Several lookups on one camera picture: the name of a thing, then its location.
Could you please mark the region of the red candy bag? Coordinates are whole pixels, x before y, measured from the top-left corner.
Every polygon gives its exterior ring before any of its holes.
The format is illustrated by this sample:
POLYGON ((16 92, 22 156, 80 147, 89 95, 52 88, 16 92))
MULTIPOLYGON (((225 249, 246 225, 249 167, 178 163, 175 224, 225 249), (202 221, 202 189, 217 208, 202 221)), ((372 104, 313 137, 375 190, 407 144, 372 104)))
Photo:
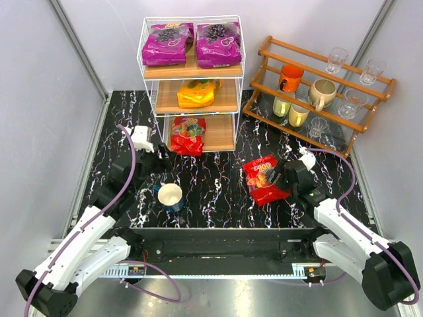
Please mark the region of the red candy bag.
POLYGON ((249 194, 259 207, 290 196, 289 192, 270 182, 270 175, 277 163, 274 155, 267 155, 243 165, 249 194))
POLYGON ((206 121, 204 118, 176 117, 171 128, 171 150, 178 155, 201 156, 205 132, 206 121))

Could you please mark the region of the yellow orange candy bag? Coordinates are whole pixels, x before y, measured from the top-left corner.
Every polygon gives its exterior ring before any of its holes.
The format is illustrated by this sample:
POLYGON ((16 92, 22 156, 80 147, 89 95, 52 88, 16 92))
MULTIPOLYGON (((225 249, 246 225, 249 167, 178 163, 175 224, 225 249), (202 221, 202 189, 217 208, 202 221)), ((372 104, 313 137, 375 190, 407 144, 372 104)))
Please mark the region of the yellow orange candy bag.
POLYGON ((222 84, 222 79, 183 80, 177 92, 178 106, 180 108, 211 106, 222 84))

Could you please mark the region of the purple grape candy bag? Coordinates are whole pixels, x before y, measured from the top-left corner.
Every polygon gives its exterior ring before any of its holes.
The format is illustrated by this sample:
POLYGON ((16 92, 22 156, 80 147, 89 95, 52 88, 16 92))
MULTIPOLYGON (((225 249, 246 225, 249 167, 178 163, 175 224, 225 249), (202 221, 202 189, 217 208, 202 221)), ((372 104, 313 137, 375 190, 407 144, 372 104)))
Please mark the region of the purple grape candy bag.
POLYGON ((145 66, 181 65, 194 43, 192 23, 154 24, 141 50, 145 66))

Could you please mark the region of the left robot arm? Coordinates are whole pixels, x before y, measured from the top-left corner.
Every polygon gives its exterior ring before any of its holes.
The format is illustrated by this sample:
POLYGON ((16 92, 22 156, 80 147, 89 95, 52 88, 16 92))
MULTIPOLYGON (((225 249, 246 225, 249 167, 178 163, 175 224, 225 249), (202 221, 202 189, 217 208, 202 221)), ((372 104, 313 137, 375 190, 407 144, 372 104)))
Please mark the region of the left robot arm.
POLYGON ((83 291, 115 264, 129 264, 142 272, 147 267, 164 272, 147 263, 142 235, 128 227, 118 229, 94 254, 89 251, 135 203, 146 179, 172 167, 171 152, 164 143, 129 143, 60 245, 35 269, 17 275, 15 281, 26 302, 25 316, 31 308, 45 316, 68 316, 83 291))

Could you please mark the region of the blue paper cup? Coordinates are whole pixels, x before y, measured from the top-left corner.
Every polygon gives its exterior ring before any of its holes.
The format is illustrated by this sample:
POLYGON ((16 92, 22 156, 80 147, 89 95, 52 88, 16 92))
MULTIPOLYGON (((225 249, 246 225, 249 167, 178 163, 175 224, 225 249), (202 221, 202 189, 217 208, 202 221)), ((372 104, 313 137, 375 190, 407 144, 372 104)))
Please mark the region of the blue paper cup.
POLYGON ((173 183, 162 186, 154 185, 153 190, 157 193, 160 204, 169 213, 177 213, 184 207, 182 189, 179 185, 173 183))

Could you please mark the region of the pale yellow mug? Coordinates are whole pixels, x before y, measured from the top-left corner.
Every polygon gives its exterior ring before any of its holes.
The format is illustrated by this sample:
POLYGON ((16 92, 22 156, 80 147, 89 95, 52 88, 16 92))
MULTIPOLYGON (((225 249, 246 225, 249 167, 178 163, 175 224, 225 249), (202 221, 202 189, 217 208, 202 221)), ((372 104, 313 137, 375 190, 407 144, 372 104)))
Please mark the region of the pale yellow mug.
POLYGON ((289 110, 289 124, 292 127, 300 127, 303 125, 309 115, 310 111, 299 105, 292 104, 289 110))

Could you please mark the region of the clear glass bottom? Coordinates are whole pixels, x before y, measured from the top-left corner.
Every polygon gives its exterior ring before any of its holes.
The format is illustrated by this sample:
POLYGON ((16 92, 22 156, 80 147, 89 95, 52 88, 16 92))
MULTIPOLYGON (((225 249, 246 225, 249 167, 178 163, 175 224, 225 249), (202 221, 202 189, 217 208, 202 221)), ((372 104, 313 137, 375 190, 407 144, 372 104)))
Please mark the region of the clear glass bottom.
POLYGON ((315 117, 311 120, 309 134, 312 138, 320 138, 327 127, 328 122, 324 118, 315 117))

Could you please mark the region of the clear glass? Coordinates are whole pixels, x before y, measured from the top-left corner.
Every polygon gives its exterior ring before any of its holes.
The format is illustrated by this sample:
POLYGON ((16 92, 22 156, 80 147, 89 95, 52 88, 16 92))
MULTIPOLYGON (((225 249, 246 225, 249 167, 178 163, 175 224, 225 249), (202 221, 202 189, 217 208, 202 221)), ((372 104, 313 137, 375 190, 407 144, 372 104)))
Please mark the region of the clear glass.
POLYGON ((315 117, 311 120, 309 134, 312 138, 320 138, 327 127, 328 122, 324 118, 315 117))
POLYGON ((345 120, 353 119, 357 113, 367 104, 368 96, 366 93, 349 88, 344 93, 342 104, 338 109, 338 114, 345 120))
POLYGON ((376 58, 371 58, 367 61, 362 74, 360 75, 360 82, 365 86, 371 86, 376 82, 377 78, 384 72, 387 64, 376 58))
POLYGON ((326 72, 337 74, 348 58, 348 51, 344 48, 333 48, 328 55, 326 72))

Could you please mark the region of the light green mug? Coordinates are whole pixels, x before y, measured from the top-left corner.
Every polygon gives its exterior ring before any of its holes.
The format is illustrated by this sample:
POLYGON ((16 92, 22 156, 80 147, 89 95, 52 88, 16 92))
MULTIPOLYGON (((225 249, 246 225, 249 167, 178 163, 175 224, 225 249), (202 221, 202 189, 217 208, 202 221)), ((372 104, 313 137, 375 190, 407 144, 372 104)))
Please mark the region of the light green mug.
POLYGON ((279 97, 274 98, 272 109, 275 116, 280 118, 286 116, 290 108, 291 102, 279 97))

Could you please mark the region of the wooden cup rack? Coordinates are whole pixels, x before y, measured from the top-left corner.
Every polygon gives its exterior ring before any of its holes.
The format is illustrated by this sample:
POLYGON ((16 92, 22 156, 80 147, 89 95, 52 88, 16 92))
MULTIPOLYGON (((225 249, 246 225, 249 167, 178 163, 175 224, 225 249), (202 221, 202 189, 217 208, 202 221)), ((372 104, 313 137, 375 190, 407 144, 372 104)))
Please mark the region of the wooden cup rack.
POLYGON ((327 57, 272 36, 258 55, 262 61, 243 113, 343 157, 397 85, 396 79, 379 76, 366 86, 360 81, 362 69, 348 64, 328 73, 327 57))

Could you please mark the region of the beige large mug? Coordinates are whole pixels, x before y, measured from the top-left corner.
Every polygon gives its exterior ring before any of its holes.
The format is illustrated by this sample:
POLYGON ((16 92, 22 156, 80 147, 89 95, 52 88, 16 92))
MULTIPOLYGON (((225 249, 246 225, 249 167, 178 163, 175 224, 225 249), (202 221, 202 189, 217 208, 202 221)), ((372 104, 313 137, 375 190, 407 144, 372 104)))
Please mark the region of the beige large mug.
POLYGON ((336 98, 336 86, 328 79, 316 80, 309 89, 308 102, 317 112, 329 106, 336 98))

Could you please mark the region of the clear glass middle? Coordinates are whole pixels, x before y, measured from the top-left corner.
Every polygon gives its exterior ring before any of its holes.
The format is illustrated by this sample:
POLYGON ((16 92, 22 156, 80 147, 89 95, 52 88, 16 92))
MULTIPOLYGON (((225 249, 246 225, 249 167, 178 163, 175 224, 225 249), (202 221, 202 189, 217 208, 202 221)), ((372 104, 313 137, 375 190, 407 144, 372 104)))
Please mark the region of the clear glass middle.
POLYGON ((342 104, 338 109, 338 114, 345 120, 353 119, 357 113, 367 104, 368 96, 366 93, 349 88, 344 93, 342 104))

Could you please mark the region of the clear glass top left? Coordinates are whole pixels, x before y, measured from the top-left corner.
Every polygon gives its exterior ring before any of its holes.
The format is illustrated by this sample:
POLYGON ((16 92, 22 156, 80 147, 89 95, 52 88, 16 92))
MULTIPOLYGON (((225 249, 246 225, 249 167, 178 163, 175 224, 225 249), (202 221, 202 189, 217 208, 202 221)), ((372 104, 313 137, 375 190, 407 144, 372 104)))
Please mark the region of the clear glass top left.
POLYGON ((348 51, 344 48, 333 48, 328 55, 326 72, 337 74, 348 58, 348 51))

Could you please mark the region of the clear glass top right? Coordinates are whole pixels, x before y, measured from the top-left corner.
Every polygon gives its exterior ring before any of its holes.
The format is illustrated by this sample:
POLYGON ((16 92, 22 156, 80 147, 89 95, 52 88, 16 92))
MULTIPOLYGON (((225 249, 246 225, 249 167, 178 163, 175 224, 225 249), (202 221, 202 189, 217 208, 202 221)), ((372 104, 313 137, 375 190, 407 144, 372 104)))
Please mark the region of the clear glass top right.
POLYGON ((376 58, 371 58, 367 61, 362 74, 360 75, 360 82, 365 86, 371 86, 376 82, 377 78, 384 72, 387 64, 376 58))

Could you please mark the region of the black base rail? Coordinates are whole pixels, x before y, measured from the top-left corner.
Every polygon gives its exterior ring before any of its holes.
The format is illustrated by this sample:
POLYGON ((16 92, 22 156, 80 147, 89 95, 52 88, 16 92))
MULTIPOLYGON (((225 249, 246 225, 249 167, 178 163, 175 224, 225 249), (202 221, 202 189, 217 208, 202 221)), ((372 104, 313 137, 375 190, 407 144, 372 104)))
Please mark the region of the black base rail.
POLYGON ((313 229, 134 229, 146 259, 176 279, 301 279, 328 267, 301 241, 313 229))

